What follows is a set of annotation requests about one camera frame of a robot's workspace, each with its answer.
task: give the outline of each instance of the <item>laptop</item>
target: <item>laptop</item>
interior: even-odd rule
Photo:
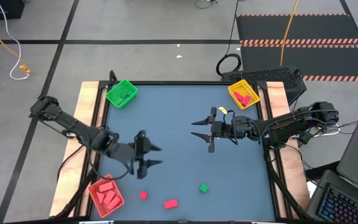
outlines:
[[[306,212],[318,219],[358,224],[358,124],[337,171],[326,170]]]

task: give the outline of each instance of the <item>blue tabletop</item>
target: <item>blue tabletop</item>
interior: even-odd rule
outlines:
[[[253,105],[240,110],[227,86],[137,85],[138,95],[123,109],[109,105],[106,125],[120,134],[120,142],[133,142],[141,130],[152,143],[162,148],[146,159],[163,160],[148,169],[142,180],[127,175],[117,180],[125,204],[107,220],[274,220],[263,149],[249,139],[236,146],[228,139],[216,139],[215,153],[190,133],[209,134],[210,126],[193,126],[205,119],[212,106],[234,110],[236,115],[258,119]],[[218,110],[216,120],[222,120]],[[102,175],[119,176],[125,168],[119,162],[102,157]],[[201,184],[209,189],[200,191]],[[142,190],[149,193],[141,200]],[[164,209],[163,203],[177,199],[178,207]],[[93,207],[92,220],[101,220]]]

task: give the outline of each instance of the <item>green cube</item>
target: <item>green cube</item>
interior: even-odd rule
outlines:
[[[120,95],[119,95],[119,97],[120,97],[121,99],[125,99],[125,97],[126,97],[127,95],[130,95],[130,94],[128,94],[128,92],[129,92],[129,90],[122,90],[121,93],[120,93]]]
[[[203,184],[201,187],[200,187],[200,191],[206,193],[206,191],[208,190],[208,186]]]

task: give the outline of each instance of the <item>red block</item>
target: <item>red block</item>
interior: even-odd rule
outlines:
[[[115,208],[120,202],[121,199],[119,197],[115,197],[111,200],[110,204],[107,205],[107,208],[111,210]]]
[[[140,193],[140,195],[139,195],[139,197],[140,197],[141,199],[143,199],[143,200],[146,200],[147,196],[148,196],[148,194],[147,194],[147,192],[144,191],[144,190],[143,190],[143,191]]]
[[[244,97],[244,99],[242,99],[241,101],[242,106],[247,106],[250,100],[251,97],[249,95],[246,95],[246,97]]]
[[[108,205],[111,202],[111,199],[116,195],[115,192],[113,192],[112,190],[109,190],[109,192],[107,192],[106,197],[103,200],[103,203],[105,203],[106,205]]]
[[[96,196],[98,196],[99,203],[102,203],[104,199],[104,194],[97,192]]]
[[[237,98],[237,100],[240,101],[240,102],[241,102],[242,99],[244,98],[244,97],[241,96],[240,93],[238,93],[238,92],[234,92],[233,94],[234,94],[234,96]]]
[[[99,186],[99,191],[100,192],[105,192],[105,191],[113,189],[113,188],[114,188],[114,186],[112,185],[112,182],[110,181],[110,182],[107,182],[105,184],[100,185]]]
[[[174,199],[174,200],[169,200],[164,202],[164,208],[165,209],[169,209],[169,208],[175,208],[178,206],[178,200]]]

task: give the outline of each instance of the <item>plastic basket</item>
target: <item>plastic basket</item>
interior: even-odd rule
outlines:
[[[106,98],[116,106],[116,108],[122,109],[135,98],[136,95],[137,88],[128,80],[123,80],[106,94]]]
[[[252,87],[245,81],[241,80],[239,82],[236,82],[235,84],[228,87],[229,94],[233,98],[233,100],[236,102],[237,106],[240,107],[240,109],[244,110],[247,107],[253,105],[254,103],[257,103],[260,101],[259,96],[255,93],[255,91],[252,89]],[[239,100],[234,96],[234,92],[238,92],[242,96],[249,95],[251,97],[249,103],[247,106],[243,106]]]
[[[110,174],[104,176],[107,178],[112,178]],[[99,186],[102,184],[105,184],[107,182],[112,182],[112,185],[114,186],[114,188],[112,189],[112,191],[114,191],[116,193],[115,197],[119,197],[121,199],[121,202],[116,205],[113,209],[108,209],[107,205],[105,205],[104,203],[99,203],[98,200],[98,196],[96,195],[97,192],[99,192]],[[106,216],[108,216],[110,213],[112,213],[114,210],[116,210],[117,208],[121,207],[124,205],[124,198],[122,197],[120,191],[118,190],[118,187],[116,185],[116,183],[112,180],[104,180],[104,179],[100,179],[98,181],[96,181],[94,184],[90,185],[89,187],[89,194],[91,195],[92,201],[96,206],[96,209],[99,212],[100,217],[104,218]]]

